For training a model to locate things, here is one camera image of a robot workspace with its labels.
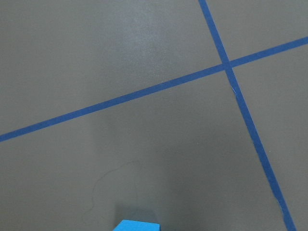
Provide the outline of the blue cube block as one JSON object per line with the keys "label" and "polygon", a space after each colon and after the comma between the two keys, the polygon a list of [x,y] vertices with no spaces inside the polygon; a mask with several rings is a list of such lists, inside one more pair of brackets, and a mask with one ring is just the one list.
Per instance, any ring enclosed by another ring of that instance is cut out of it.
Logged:
{"label": "blue cube block", "polygon": [[122,220],[113,231],[160,231],[160,225],[157,223]]}

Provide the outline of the long blue tape line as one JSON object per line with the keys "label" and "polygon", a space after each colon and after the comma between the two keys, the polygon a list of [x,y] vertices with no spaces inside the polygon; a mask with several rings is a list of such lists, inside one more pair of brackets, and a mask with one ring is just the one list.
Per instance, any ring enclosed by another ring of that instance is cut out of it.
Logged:
{"label": "long blue tape line", "polygon": [[215,44],[218,46],[218,54],[222,56],[223,58],[223,61],[221,64],[218,64],[218,65],[215,65],[215,66],[212,66],[204,70],[197,71],[197,72],[194,72],[194,73],[182,76],[182,77],[178,77],[170,81],[162,82],[160,84],[150,86],[148,88],[144,88],[144,89],[141,89],[141,90],[138,90],[138,91],[135,91],[135,92],[123,95],[123,96],[119,96],[119,97],[104,101],[102,103],[98,103],[98,104],[91,105],[91,106],[88,106],[88,107],[85,107],[85,108],[82,108],[82,109],[79,109],[79,110],[76,110],[76,111],[73,111],[73,112],[70,112],[64,115],[60,115],[60,116],[57,116],[57,117],[54,117],[54,118],[51,118],[51,119],[48,119],[48,120],[45,120],[39,123],[35,123],[33,125],[30,125],[24,128],[20,128],[20,129],[2,134],[0,136],[0,141],[1,142],[8,141],[10,139],[23,136],[28,133],[32,133],[40,129],[51,127],[51,126],[66,122],[71,119],[82,117],[82,116],[85,116],[85,115],[88,115],[88,114],[91,114],[91,113],[94,113],[94,112],[97,112],[97,111],[100,111],[106,108],[113,107],[115,105],[126,103],[134,99],[138,99],[138,98],[141,98],[141,97],[144,97],[144,96],[147,96],[147,95],[159,92],[159,91],[163,91],[163,90],[166,90],[166,89],[178,86],[178,85],[182,85],[184,83],[188,83],[188,82],[197,80],[199,78],[203,78],[203,77],[206,77],[212,74],[216,74],[225,69],[226,62],[229,62],[231,67],[237,67],[237,66],[249,63],[249,62],[256,61],[258,59],[262,59],[268,56],[275,55],[283,51],[287,51],[287,50],[291,50],[291,49],[294,49],[294,48],[297,48],[303,45],[307,45],[307,43],[308,43],[308,38],[303,37],[303,38],[289,41],[287,43],[284,43],[284,44],[281,44],[275,47],[271,47],[271,48],[268,48],[262,51],[255,52],[253,54],[249,54],[246,56],[242,56],[240,58],[229,60],[222,41],[215,40]]}

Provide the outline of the crossing blue tape line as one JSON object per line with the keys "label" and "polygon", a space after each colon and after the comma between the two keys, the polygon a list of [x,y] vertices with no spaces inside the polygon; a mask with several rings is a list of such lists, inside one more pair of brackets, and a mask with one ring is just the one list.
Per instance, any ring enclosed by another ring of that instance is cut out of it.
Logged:
{"label": "crossing blue tape line", "polygon": [[242,114],[243,120],[245,122],[245,125],[247,127],[247,130],[249,132],[250,138],[253,142],[255,151],[258,155],[258,158],[260,160],[260,163],[262,165],[263,171],[265,173],[265,176],[267,178],[267,181],[269,183],[269,186],[271,188],[272,194],[275,197],[278,206],[280,208],[282,218],[285,224],[285,227],[288,231],[295,231],[296,226],[294,224],[293,218],[291,216],[291,213],[288,209],[287,203],[285,201],[284,195],[281,191],[281,188],[279,186],[279,183],[276,179],[275,173],[272,169],[272,166],[270,164],[270,161],[268,159],[267,153],[264,149],[264,146],[262,144],[262,141],[260,139],[260,136],[258,134],[257,128],[254,124],[254,121],[251,117],[251,114],[249,112],[249,109],[247,107],[247,104],[245,102],[244,96],[242,94],[241,88],[238,84],[236,75],[233,71],[233,68],[231,66],[231,61],[229,60],[229,57],[227,55],[227,52],[224,48],[222,39],[220,37],[220,34],[218,32],[218,29],[216,27],[214,18],[211,14],[210,8],[205,0],[200,0],[199,5],[201,7],[201,10],[203,12],[204,18],[206,20],[207,26],[209,28],[209,31],[211,33],[212,39],[214,41],[216,50],[218,52],[218,55],[221,60],[221,64],[223,66],[223,70],[228,78],[229,84],[233,90],[235,99],[237,101],[237,104],[239,106],[240,112]]}

